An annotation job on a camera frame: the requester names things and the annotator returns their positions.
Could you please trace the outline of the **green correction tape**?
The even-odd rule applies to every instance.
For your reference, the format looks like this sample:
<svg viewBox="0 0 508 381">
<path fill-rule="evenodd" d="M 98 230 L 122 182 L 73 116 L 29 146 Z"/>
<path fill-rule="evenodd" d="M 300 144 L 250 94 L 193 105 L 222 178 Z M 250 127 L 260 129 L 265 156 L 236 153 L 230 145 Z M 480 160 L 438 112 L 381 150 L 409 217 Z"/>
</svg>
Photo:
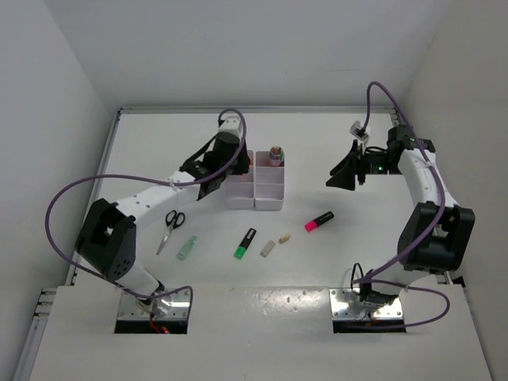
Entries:
<svg viewBox="0 0 508 381">
<path fill-rule="evenodd" d="M 188 240 L 185 242 L 185 244 L 180 248 L 180 250 L 176 254 L 176 258 L 178 260 L 185 260 L 188 255 L 193 250 L 193 247 L 195 246 L 196 242 L 198 240 L 198 237 L 195 235 L 192 235 L 188 238 Z"/>
</svg>

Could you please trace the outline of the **clear tube of colored pens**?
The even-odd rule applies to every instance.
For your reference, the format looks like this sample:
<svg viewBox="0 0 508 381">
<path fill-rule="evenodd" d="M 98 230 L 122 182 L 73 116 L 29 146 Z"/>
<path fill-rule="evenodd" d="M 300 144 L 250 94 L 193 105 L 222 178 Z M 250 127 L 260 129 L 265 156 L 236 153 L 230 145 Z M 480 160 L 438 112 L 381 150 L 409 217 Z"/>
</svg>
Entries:
<svg viewBox="0 0 508 381">
<path fill-rule="evenodd" d="M 281 167 L 284 162 L 284 151 L 280 146 L 272 146 L 269 151 L 269 164 L 272 167 Z"/>
</svg>

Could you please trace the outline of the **pink black highlighter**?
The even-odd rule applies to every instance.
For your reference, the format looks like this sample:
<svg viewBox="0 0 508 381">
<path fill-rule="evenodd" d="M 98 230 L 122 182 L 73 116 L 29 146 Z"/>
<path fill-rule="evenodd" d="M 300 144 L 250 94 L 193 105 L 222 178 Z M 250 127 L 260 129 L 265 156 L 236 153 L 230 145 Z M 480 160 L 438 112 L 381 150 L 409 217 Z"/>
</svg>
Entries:
<svg viewBox="0 0 508 381">
<path fill-rule="evenodd" d="M 328 211 L 324 214 L 322 214 L 319 217 L 316 217 L 315 219 L 309 221 L 305 224 L 305 230 L 309 233 L 318 228 L 319 226 L 325 224 L 326 222 L 330 221 L 334 218 L 334 213 L 332 211 Z"/>
</svg>

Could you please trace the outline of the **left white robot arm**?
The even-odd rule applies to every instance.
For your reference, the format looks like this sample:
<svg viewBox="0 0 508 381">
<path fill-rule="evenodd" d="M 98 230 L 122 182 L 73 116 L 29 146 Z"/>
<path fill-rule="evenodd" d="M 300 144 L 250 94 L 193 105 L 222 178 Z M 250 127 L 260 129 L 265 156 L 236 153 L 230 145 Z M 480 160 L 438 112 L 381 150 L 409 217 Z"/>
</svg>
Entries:
<svg viewBox="0 0 508 381">
<path fill-rule="evenodd" d="M 249 157 L 240 133 L 225 130 L 187 159 L 166 185 L 149 187 L 115 202 L 92 203 L 75 250 L 110 282 L 118 283 L 148 305 L 164 290 L 137 259 L 137 234 L 170 211 L 197 202 L 220 188 L 230 175 L 248 172 Z"/>
</svg>

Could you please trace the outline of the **green black highlighter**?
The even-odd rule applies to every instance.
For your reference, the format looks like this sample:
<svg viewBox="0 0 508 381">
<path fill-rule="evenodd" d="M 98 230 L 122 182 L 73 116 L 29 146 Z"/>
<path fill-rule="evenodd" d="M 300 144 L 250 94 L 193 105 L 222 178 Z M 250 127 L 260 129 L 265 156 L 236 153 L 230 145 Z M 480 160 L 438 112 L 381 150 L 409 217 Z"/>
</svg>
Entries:
<svg viewBox="0 0 508 381">
<path fill-rule="evenodd" d="M 238 245 L 236 251 L 233 254 L 233 257 L 241 260 L 244 254 L 247 252 L 248 247 L 252 243 L 253 238 L 255 237 L 257 231 L 254 228 L 250 228 L 248 232 L 243 237 L 242 241 Z"/>
</svg>

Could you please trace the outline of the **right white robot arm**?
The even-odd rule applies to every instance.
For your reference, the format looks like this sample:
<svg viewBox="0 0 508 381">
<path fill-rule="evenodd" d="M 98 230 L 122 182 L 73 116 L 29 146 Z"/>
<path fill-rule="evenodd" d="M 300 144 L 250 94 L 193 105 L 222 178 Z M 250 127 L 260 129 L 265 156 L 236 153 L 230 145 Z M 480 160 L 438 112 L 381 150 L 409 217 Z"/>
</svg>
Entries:
<svg viewBox="0 0 508 381">
<path fill-rule="evenodd" d="M 364 184 L 368 175 L 402 175 L 414 204 L 398 239 L 396 257 L 355 282 L 361 302 L 390 305 L 417 280 L 460 268 L 475 214 L 460 206 L 446 188 L 431 140 L 416 137 L 406 125 L 388 131 L 385 148 L 365 147 L 356 138 L 329 175 L 327 187 L 347 191 Z"/>
</svg>

